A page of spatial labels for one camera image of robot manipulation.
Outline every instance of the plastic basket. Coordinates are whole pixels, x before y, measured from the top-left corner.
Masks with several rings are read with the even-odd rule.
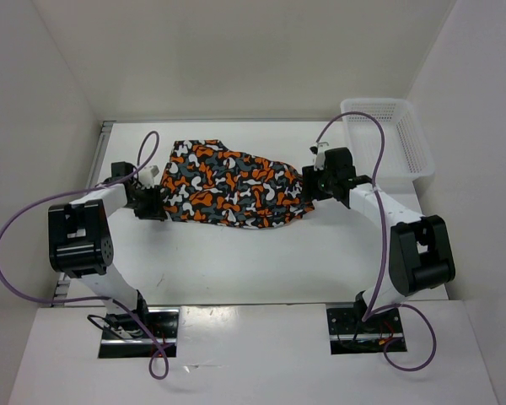
[[[433,157],[411,103],[399,99],[347,99],[341,103],[341,110],[367,112],[382,125],[386,144],[379,179],[414,180],[434,173]],[[357,174],[371,176],[380,151],[378,128],[365,116],[345,116],[343,123]]]

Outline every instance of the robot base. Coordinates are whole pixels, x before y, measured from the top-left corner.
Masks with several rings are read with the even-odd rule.
[[[391,339],[400,338],[388,352],[406,352],[405,335],[397,309],[373,316],[362,323],[353,303],[326,306],[331,354],[378,353]]]
[[[176,340],[178,338],[179,308],[148,308],[146,326],[160,343],[174,343],[165,349],[167,357],[176,357]],[[127,359],[136,357],[151,357],[155,351],[152,340],[143,338],[122,338],[114,336],[112,332],[103,331],[101,334],[99,359]]]

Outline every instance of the white floor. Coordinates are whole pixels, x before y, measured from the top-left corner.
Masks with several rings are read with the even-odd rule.
[[[100,331],[86,315],[102,308],[41,309],[10,405],[497,403],[464,305],[416,305],[439,348],[415,373],[391,368],[382,354],[330,355],[324,305],[183,307],[164,381],[150,377],[148,359],[97,359]],[[409,351],[390,356],[418,365],[431,350],[428,329],[409,310],[401,321]]]
[[[277,159],[301,172],[313,159],[309,147],[324,122],[155,122],[115,124],[97,181],[115,161],[135,162],[144,136],[159,131],[153,163],[163,170],[173,142],[220,139],[229,149]],[[326,134],[332,147],[345,146],[342,124]],[[148,142],[148,156],[153,141]],[[411,182],[385,187],[419,211]],[[380,231],[335,200],[279,229],[230,229],[209,224],[141,221],[127,209],[110,217],[115,264],[150,305],[238,305],[354,300],[376,280]],[[68,297],[91,294],[72,281]],[[446,300],[444,287],[415,300]]]

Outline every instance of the white backdrop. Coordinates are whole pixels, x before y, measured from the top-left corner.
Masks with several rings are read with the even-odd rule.
[[[34,0],[102,119],[327,118],[404,97],[453,0]]]
[[[437,166],[418,187],[446,219],[463,299],[506,404],[506,0],[460,0],[409,97]]]
[[[83,186],[98,125],[34,6],[0,0],[0,227],[36,199]],[[21,218],[0,256],[13,285],[51,297],[46,209]],[[0,284],[0,405],[7,402],[36,308]]]

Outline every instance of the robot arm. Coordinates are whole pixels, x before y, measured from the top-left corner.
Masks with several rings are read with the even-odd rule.
[[[316,148],[315,164],[303,168],[303,194],[311,200],[334,197],[358,211],[378,228],[380,209],[371,179],[356,176],[353,157],[347,148]],[[432,289],[455,277],[454,260],[444,221],[425,217],[398,203],[378,187],[389,231],[388,268],[382,280],[375,308],[397,304],[422,289]],[[369,307],[374,287],[359,293],[357,307]]]
[[[129,175],[133,166],[125,162],[111,166],[111,183]],[[157,167],[141,170],[138,180],[115,184],[91,192],[48,211],[49,259],[52,268],[77,278],[97,296],[120,301],[143,321],[148,307],[139,291],[130,286],[113,264],[114,250],[107,219],[119,208],[133,208],[140,219],[164,218],[160,210],[161,187],[153,178]],[[137,330],[131,318],[111,300],[104,301],[108,317],[129,332]]]

